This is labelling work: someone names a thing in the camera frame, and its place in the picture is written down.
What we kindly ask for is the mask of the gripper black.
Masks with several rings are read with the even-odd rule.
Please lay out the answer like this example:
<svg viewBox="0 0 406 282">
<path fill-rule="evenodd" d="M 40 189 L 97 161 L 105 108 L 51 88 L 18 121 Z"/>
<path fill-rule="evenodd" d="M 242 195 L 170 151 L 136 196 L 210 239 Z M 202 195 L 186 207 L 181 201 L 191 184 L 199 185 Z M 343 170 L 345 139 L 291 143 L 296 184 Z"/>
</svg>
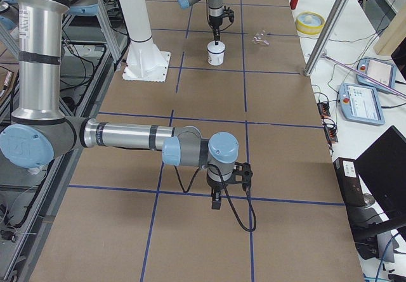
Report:
<svg viewBox="0 0 406 282">
<path fill-rule="evenodd" d="M 228 174 L 221 174 L 220 172 L 215 172 L 213 169 L 207 170 L 207 183 L 211 187 L 211 208 L 219 210 L 221 208 L 221 191 L 225 184 L 234 181 L 235 177 L 230 172 Z"/>
<path fill-rule="evenodd" d="M 209 15 L 209 26 L 213 30 L 214 44 L 218 45 L 220 41 L 220 27 L 223 24 L 222 16 L 211 16 Z"/>
</svg>

